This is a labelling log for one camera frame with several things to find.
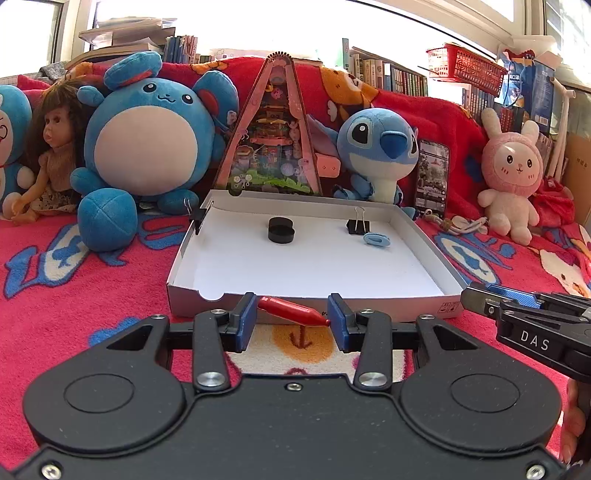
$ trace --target blue plush toy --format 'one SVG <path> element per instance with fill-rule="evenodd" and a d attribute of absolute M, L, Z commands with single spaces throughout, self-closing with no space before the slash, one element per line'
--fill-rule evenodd
<path fill-rule="evenodd" d="M 12 203 L 35 182 L 28 167 L 17 163 L 25 133 L 31 123 L 31 105 L 25 94 L 12 85 L 0 85 L 0 204 L 6 218 Z"/>
<path fill-rule="evenodd" d="M 335 156 L 353 173 L 353 190 L 338 187 L 336 198 L 395 205 L 402 202 L 398 180 L 411 173 L 418 160 L 417 131 L 404 118 L 392 110 L 369 108 L 350 116 L 339 132 L 310 116 L 309 120 L 315 149 L 335 155 L 326 151 L 326 146 L 318 148 L 319 133 L 324 134 L 336 146 Z"/>
<path fill-rule="evenodd" d="M 97 107 L 86 130 L 86 168 L 71 176 L 85 196 L 78 208 L 83 242 L 94 251 L 128 245 L 135 233 L 135 202 L 155 202 L 164 213 L 198 207 L 189 190 L 211 159 L 223 155 L 225 133 L 238 111 L 238 92 L 219 71 L 205 73 L 191 90 L 155 78 L 162 60 L 140 52 L 105 73 L 107 97 L 84 86 L 78 99 Z"/>

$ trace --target doraemon plush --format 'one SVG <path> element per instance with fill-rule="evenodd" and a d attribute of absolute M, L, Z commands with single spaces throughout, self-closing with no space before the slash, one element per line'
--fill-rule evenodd
<path fill-rule="evenodd" d="M 0 85 L 0 204 L 6 218 L 12 203 L 35 182 L 30 168 L 17 163 L 31 123 L 31 105 L 25 94 L 12 85 Z"/>

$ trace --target rabbit ear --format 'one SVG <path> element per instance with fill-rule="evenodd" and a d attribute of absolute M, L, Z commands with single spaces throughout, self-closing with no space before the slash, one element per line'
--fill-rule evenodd
<path fill-rule="evenodd" d="M 538 127 L 538 124 L 533 120 L 528 120 L 523 124 L 523 127 L 521 127 L 521 135 L 529 138 L 535 145 L 540 136 L 540 127 Z"/>
<path fill-rule="evenodd" d="M 492 108 L 485 108 L 480 114 L 480 118 L 489 139 L 502 134 L 501 121 Z"/>

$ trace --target black round puck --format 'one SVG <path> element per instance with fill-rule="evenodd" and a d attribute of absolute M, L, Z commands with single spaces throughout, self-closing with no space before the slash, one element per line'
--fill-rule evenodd
<path fill-rule="evenodd" d="M 293 228 L 294 222 L 289 220 L 289 218 L 285 218 L 285 217 L 273 217 L 269 220 L 269 228 L 271 228 L 272 226 L 279 226 L 279 225 Z"/>
<path fill-rule="evenodd" d="M 276 244 L 288 244 L 293 241 L 294 223 L 285 217 L 273 217 L 269 220 L 269 240 Z"/>

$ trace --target doll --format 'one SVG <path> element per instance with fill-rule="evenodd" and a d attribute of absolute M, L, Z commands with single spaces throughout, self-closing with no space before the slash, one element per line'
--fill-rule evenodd
<path fill-rule="evenodd" d="M 486 209 L 493 231 L 509 234 L 520 245 L 529 245 L 528 225 L 537 225 L 540 216 L 528 197 L 540 186 L 544 172 L 535 146 L 538 124 L 528 120 L 520 134 L 502 133 L 501 122 L 492 108 L 485 108 L 481 117 L 489 137 L 482 152 L 482 174 L 489 189 L 478 194 L 478 204 Z"/>
<path fill-rule="evenodd" d="M 83 166 L 84 135 L 93 110 L 76 96 L 85 84 L 82 79 L 56 83 L 33 112 L 25 148 L 37 180 L 12 204 L 15 225 L 76 211 L 80 196 L 72 189 L 70 175 Z"/>

